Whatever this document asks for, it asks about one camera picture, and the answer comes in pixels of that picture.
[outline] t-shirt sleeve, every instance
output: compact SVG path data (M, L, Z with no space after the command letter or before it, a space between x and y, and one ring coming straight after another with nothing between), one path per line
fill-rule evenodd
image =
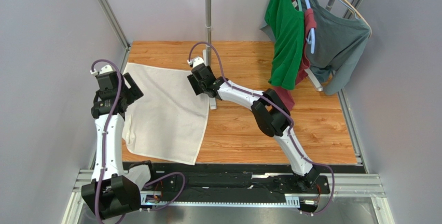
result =
M359 61L359 58L364 52L367 42L368 35L361 38L358 45L353 46L353 52L351 52L351 55L342 64L342 66L338 70L336 70L335 75L333 76L331 81L324 87L325 94L332 95L337 93L350 81L351 74L353 73L357 62Z

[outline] white clamp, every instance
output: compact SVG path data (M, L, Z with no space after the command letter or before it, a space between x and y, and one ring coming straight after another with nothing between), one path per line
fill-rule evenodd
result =
M93 75L93 76L97 76L99 74L95 68L93 69L93 71L91 70L90 72L91 72L91 75Z
M213 26L205 26L206 29L208 29L209 31L213 31Z
M204 60L201 57L195 57L192 60L187 61L187 64L189 64L189 66L191 66L191 67L195 67L195 66L198 66L200 64L204 64Z

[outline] cable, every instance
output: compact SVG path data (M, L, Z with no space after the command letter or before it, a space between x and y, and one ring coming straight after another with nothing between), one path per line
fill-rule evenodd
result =
M118 77L118 89L117 89L117 95L115 96L115 100L114 103L112 105L112 108L110 109L110 112L107 116L106 122L104 123L104 128L102 130L102 141L101 141L101 169L100 169L100 177L98 179L98 183L96 186L96 192L95 192L95 218L98 221L99 224L104 224L103 221L101 220L100 217L100 210L99 210L99 202L100 202L100 191L101 191L101 183L103 182L103 177L104 177L104 170L106 168L106 135L107 135L107 127L109 126L109 122L111 121L111 117L112 114L115 111L115 108L117 107L118 104L118 100L120 99L120 94L121 94L121 72L118 69L117 65L115 65L115 63L106 60L106 59L99 59L96 60L92 63L91 66L91 71L94 71L95 68L94 66L99 63L99 62L106 62L108 63L110 66L112 66L112 68L117 72L117 77ZM120 224L123 221L123 218L125 217L125 214L123 214L121 216L121 218L115 223L115 224Z
M256 94L256 93L248 92L247 90L244 90L244 89L241 89L241 88L238 88L238 87L232 86L232 85L229 83L229 81L227 80L227 78L224 76L223 65L222 65L222 63L221 63L221 58L219 57L218 51L216 51L215 47L213 47L212 44L207 43L207 42L205 42L205 41L200 41L200 42L196 43L196 44L190 49L189 59L188 59L188 61L190 61L190 58L191 58L191 56L192 56L192 52L193 52L193 50L195 49L195 47L198 46L198 45L200 45L200 44L205 44L205 45L211 47L212 50L213 50L213 52L215 52L216 57L218 58L219 69L221 70L221 76L222 76L224 82L225 82L229 87L231 87L231 88L233 88L233 89L236 89L236 90L238 90L238 91L240 91L240 92L247 93L247 94L249 94L249 95L256 96L256 97L259 97L260 99L263 99L264 101L266 101L267 103L269 103L271 106L273 106L274 108L276 108L278 111L280 111L280 112L281 112L281 113L282 113L282 114L283 114L283 115L284 115L284 116L290 121L290 126L289 126L289 128L288 128L288 137L289 137L290 140L292 141L293 145L294 145L295 148L296 148L296 151L298 152L298 154L301 156L302 159L304 159L305 161L307 161L307 162L310 163L310 164L313 164L313 165L316 165L316 166L326 167L326 168L330 171L330 173L331 173L331 178L332 178L332 179L331 179L331 195L330 195L330 198L328 199L327 205L325 205L325 207L324 207L323 209L319 210L318 212L315 212L315 214L320 214L320 213L322 213L323 211L325 211L325 210L328 208L328 206L330 205L330 203L332 202L333 195L334 195L334 192L335 192L335 173L333 172L333 169L332 169L330 166L328 166L327 164L316 163L316 162L313 162L313 161L311 161L310 159L304 157L304 155L302 154L302 152L299 150L298 146L296 145L295 140L293 139L293 135L290 134L291 130L293 129L293 126L295 125L295 122L293 121L293 119L290 117L290 115L289 115L288 113L286 113L283 109L281 109L280 107L278 107L275 103L271 102L268 98L266 98L266 97L264 97L264 96L262 96L262 95L260 95L260 94Z
M160 197L157 197L157 196L155 195L155 191L157 191L158 185L160 185L160 184L161 184ZM157 200L157 201L160 201L160 198L163 197L163 181L160 181L159 183L157 183L157 185L155 186L154 194L153 194L153 195L154 195L155 200Z
M150 182L148 182L148 183L146 183L144 185L144 188L149 187L150 185L153 185L154 183L157 183L157 182L159 182L159 181L161 181L161 180L163 180L165 178L168 178L169 176L173 176L173 175L180 175L183 178L183 184L181 185L181 189L179 190L178 194L176 194L176 196L172 200L170 200L168 203L166 203L165 205L163 205L161 207L152 208L152 209L150 209L150 211L158 211L158 210L161 210L161 209L169 206L170 204L172 204L179 197L179 195L183 192L184 186L186 185L186 177L181 172L172 172L172 173L164 175L164 176L162 176L162 177L160 177L158 179L150 181Z
M316 187L317 187L317 205L319 206L319 200L320 200L320 198L321 198L321 187L319 187L319 185L318 184L316 184Z

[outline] gray t-shirt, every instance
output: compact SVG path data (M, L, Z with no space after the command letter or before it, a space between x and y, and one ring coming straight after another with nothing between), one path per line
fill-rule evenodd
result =
M317 28L314 54L310 52L310 45L307 45L306 55L311 63L310 69L320 82L326 82L330 73L335 71L331 81L324 87L324 93L332 95L349 82L364 52L370 28L362 19L336 17L321 7L317 0L310 0L310 5Z

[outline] metal floor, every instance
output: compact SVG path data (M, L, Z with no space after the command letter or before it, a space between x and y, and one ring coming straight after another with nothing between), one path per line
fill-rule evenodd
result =
M115 223L118 218L104 223ZM94 214L83 205L79 224L95 224ZM148 224L374 224L378 223L371 198L337 198L317 216L300 215L297 209L279 207L170 206L159 212L134 212L122 223Z

